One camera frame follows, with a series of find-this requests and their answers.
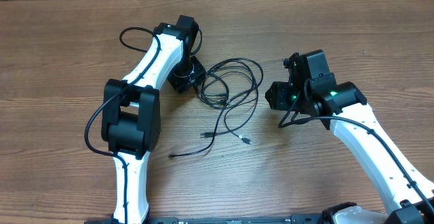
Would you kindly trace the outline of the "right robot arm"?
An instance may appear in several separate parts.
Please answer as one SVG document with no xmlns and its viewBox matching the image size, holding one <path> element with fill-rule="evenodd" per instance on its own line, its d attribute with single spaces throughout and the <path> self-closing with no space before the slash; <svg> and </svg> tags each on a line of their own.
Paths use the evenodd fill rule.
<svg viewBox="0 0 434 224">
<path fill-rule="evenodd" d="M 359 88 L 336 82 L 323 50 L 294 53 L 283 67 L 288 81 L 273 82 L 265 93 L 272 110 L 285 111 L 279 128 L 320 121 L 356 158 L 386 210 L 345 202 L 319 214 L 291 216 L 291 223 L 432 223 L 433 182 L 391 140 Z"/>
</svg>

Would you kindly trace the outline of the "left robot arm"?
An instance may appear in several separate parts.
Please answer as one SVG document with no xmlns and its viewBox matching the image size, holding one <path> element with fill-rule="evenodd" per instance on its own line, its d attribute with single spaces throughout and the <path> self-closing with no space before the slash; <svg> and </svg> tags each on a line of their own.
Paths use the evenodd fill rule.
<svg viewBox="0 0 434 224">
<path fill-rule="evenodd" d="M 165 82 L 178 93 L 203 83 L 205 68 L 195 57 L 199 25 L 189 16 L 160 23 L 136 68 L 104 87 L 101 137 L 116 170 L 117 203 L 109 223 L 145 223 L 147 164 L 161 132 L 160 90 Z"/>
</svg>

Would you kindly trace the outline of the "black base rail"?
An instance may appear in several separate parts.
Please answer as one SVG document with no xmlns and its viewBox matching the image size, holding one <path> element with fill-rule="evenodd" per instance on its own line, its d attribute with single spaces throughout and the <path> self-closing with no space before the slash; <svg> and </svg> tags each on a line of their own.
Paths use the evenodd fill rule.
<svg viewBox="0 0 434 224">
<path fill-rule="evenodd" d="M 112 217 L 99 221 L 84 221 L 86 224 L 118 223 Z M 320 224 L 332 223 L 321 214 L 292 214 L 288 217 L 250 217 L 250 218 L 208 218 L 208 219 L 177 219 L 176 217 L 148 218 L 143 223 L 148 224 Z M 383 220 L 344 220 L 340 223 L 384 223 Z"/>
</svg>

